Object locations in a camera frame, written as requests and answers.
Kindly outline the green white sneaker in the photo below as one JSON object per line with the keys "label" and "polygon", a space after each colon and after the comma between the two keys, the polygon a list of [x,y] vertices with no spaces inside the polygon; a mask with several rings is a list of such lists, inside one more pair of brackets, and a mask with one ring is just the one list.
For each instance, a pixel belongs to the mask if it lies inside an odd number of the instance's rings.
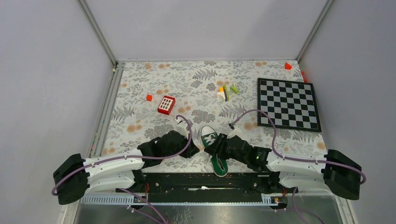
{"label": "green white sneaker", "polygon": [[[203,135],[207,135],[210,133],[218,134],[215,131],[215,129],[212,128],[211,126],[205,125],[205,126],[201,127],[201,129],[199,131],[199,139],[200,139],[202,145],[203,145],[203,141],[202,141],[201,137]],[[219,177],[224,177],[228,173],[228,165],[225,160],[222,160],[217,156],[218,144],[219,144],[219,136],[213,144],[211,144],[208,147],[204,147],[204,151],[211,155],[210,162],[212,164],[213,172],[215,173],[215,175],[219,176]]]}

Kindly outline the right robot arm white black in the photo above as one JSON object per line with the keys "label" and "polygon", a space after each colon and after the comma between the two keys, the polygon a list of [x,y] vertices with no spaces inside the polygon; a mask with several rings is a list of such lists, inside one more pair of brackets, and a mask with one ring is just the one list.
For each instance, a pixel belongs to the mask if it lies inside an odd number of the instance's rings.
{"label": "right robot arm white black", "polygon": [[269,173],[269,189],[319,188],[349,200],[360,198],[361,166],[343,153],[330,149],[322,156],[278,156],[272,149],[252,146],[239,136],[206,134],[205,152],[220,160],[234,159],[257,173]]}

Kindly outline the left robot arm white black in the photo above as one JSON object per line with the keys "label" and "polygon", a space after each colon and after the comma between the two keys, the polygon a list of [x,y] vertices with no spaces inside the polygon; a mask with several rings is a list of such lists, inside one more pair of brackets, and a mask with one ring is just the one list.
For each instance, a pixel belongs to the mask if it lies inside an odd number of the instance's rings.
{"label": "left robot arm white black", "polygon": [[142,169],[159,165],[175,156],[191,158],[199,152],[191,137],[170,131],[121,154],[98,158],[69,156],[53,173],[51,193],[60,205],[73,203],[84,195],[108,189],[144,188]]}

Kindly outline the white shoelace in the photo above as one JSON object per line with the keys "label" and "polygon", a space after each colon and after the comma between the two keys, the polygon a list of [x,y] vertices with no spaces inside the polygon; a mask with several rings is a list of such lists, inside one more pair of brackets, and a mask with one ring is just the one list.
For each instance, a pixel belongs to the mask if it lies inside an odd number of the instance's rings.
{"label": "white shoelace", "polygon": [[217,138],[218,135],[216,133],[210,133],[201,137],[204,147],[208,147],[213,144]]}

